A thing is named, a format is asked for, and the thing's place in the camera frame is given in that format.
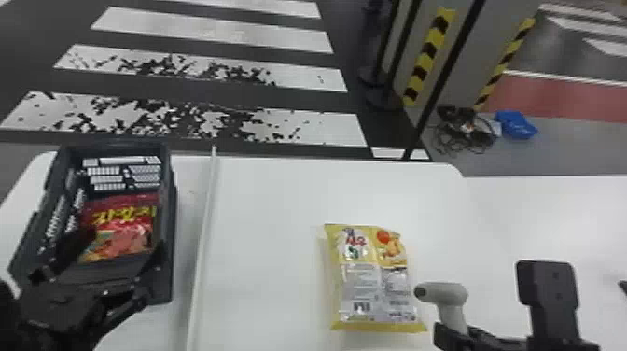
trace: black pole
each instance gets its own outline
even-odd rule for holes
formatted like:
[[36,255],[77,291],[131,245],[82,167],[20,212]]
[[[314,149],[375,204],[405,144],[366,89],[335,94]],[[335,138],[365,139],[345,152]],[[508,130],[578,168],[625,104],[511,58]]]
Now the black pole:
[[459,31],[459,35],[457,36],[457,40],[455,40],[453,48],[451,49],[451,53],[449,54],[448,59],[446,59],[444,68],[442,68],[442,73],[439,75],[436,86],[433,88],[431,96],[429,96],[429,100],[426,102],[425,109],[423,110],[422,115],[420,115],[418,124],[413,131],[410,144],[405,149],[405,153],[403,154],[403,158],[401,159],[402,161],[408,161],[410,159],[413,148],[416,146],[416,143],[418,143],[420,136],[425,131],[426,123],[433,113],[433,110],[436,108],[439,96],[442,94],[442,90],[444,89],[446,82],[451,76],[451,71],[457,63],[457,59],[459,59],[459,55],[461,54],[462,49],[464,48],[464,45],[468,40],[468,36],[470,35],[472,28],[475,26],[479,15],[481,14],[481,10],[485,5],[485,1],[486,0],[475,0],[475,2],[472,4],[472,7],[468,11],[466,19],[464,20],[464,24],[462,25],[462,29]]
[[383,80],[381,79],[381,66],[383,65],[383,58],[385,57],[387,46],[390,43],[390,35],[392,34],[392,28],[394,28],[394,21],[397,19],[399,5],[400,0],[392,0],[390,18],[388,19],[387,26],[385,27],[385,32],[383,32],[381,37],[381,43],[379,44],[377,59],[374,62],[374,65],[367,65],[359,69],[359,77],[364,83],[370,85],[371,87],[380,87],[383,85]]
[[367,13],[379,13],[383,6],[383,0],[369,0],[368,4],[364,6],[364,11]]
[[394,58],[392,59],[390,70],[387,72],[385,85],[382,89],[371,90],[366,95],[368,101],[375,107],[386,111],[396,111],[403,108],[402,100],[400,100],[400,97],[393,93],[392,90],[394,89],[394,79],[398,72],[400,59],[403,58],[403,53],[405,53],[407,41],[410,39],[411,28],[413,28],[413,24],[416,22],[416,15],[418,14],[418,9],[422,3],[423,0],[412,0],[411,2],[410,10],[407,13],[407,19],[403,25],[403,31],[401,32],[400,39],[398,40],[397,49],[394,52]]

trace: red floor mat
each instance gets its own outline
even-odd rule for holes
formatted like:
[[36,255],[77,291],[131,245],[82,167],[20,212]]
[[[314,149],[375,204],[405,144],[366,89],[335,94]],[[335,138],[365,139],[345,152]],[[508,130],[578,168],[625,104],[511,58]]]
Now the red floor mat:
[[534,117],[627,123],[627,88],[505,75],[484,111],[501,109]]

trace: yellow and black hazard stripe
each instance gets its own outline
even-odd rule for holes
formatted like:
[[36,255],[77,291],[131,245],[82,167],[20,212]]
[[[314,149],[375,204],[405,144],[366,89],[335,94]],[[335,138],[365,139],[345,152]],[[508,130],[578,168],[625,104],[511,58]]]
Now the yellow and black hazard stripe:
[[451,27],[456,12],[457,11],[454,9],[438,8],[436,18],[433,20],[433,23],[431,23],[429,32],[426,35],[423,49],[414,64],[410,83],[403,94],[405,106],[416,105],[418,95],[425,88],[426,78],[429,76],[429,73],[431,73],[431,70],[433,70],[436,56],[438,56],[438,50],[446,40],[446,32]]
[[503,59],[501,59],[501,61],[498,63],[498,66],[492,73],[490,81],[488,81],[488,84],[486,84],[485,88],[483,88],[483,90],[481,91],[479,99],[477,99],[477,102],[474,106],[475,111],[481,111],[483,105],[485,105],[485,102],[488,101],[488,98],[490,97],[490,95],[492,95],[492,92],[495,91],[496,83],[498,83],[498,81],[503,76],[503,72],[508,69],[511,60],[514,59],[514,55],[516,55],[518,49],[521,48],[525,37],[527,36],[527,34],[529,34],[529,31],[534,26],[534,24],[536,24],[535,19],[526,19],[522,22],[521,26],[518,29],[518,34],[516,35],[514,40],[509,43],[508,48],[505,50],[505,55],[503,55]]

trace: white table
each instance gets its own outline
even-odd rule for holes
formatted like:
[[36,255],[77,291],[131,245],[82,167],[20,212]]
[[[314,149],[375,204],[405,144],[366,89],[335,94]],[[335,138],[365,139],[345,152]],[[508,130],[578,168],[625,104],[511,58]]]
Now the white table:
[[[0,208],[0,265],[10,260],[51,158],[36,158]],[[620,330],[627,325],[621,313],[627,301],[616,287],[627,278],[620,254],[625,177],[466,180],[441,164],[220,158],[197,286],[201,298],[191,314],[208,165],[208,158],[173,158],[174,171],[186,171],[176,172],[174,301],[133,316],[100,350],[184,349],[190,317],[198,328],[194,350],[435,349],[430,333],[328,330],[327,260],[318,239],[326,222],[401,232],[413,282],[463,283],[471,294],[468,322],[501,336],[529,333],[527,310],[516,297],[515,261],[569,260],[578,273],[582,335],[604,350],[625,344]],[[551,204],[558,211],[550,213]],[[274,274],[279,269],[284,278]],[[421,308],[430,327],[435,308]]]
[[579,330],[604,351],[626,349],[627,176],[486,177],[467,180],[478,209],[517,259],[575,267]]

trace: yellow snack bag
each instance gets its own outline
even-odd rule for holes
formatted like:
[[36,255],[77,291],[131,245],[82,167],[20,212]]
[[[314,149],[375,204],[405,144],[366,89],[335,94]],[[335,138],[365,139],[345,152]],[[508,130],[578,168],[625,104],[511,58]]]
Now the yellow snack bag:
[[326,224],[334,280],[332,330],[420,332],[400,234]]

